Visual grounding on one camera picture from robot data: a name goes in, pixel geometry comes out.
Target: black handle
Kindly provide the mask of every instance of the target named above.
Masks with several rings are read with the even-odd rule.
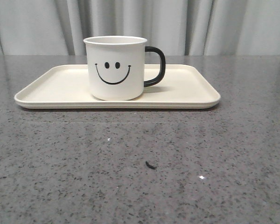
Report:
[[[164,78],[165,69],[166,69],[166,60],[165,60],[165,56],[164,56],[163,52],[158,48],[147,46],[147,47],[145,47],[145,52],[155,52],[160,56],[160,60],[161,60],[160,72],[159,72],[158,76],[151,80],[144,81],[144,87],[148,87],[148,86],[158,84]]]

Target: countertop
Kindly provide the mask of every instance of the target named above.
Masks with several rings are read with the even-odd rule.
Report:
[[[166,59],[220,103],[24,109],[15,93],[86,57],[0,56],[0,224],[280,224],[280,56]]]

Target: curtain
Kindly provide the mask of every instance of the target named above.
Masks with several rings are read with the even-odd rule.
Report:
[[[280,55],[280,0],[0,0],[0,55],[85,55],[97,35],[165,55]]]

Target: rectangular tray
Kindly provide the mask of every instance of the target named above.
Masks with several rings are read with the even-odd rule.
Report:
[[[145,65],[145,80],[154,78],[160,65]],[[104,101],[89,91],[87,64],[54,67],[19,91],[14,99],[29,109],[70,108],[190,108],[216,105],[220,94],[192,66],[167,64],[163,80],[144,88],[141,96],[127,101]]]

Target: mug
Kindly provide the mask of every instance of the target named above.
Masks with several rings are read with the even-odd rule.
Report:
[[[163,52],[145,46],[147,39],[135,36],[95,36],[84,39],[91,94],[102,100],[130,100],[144,87],[159,83],[165,75]],[[145,52],[160,56],[160,72],[144,81]]]

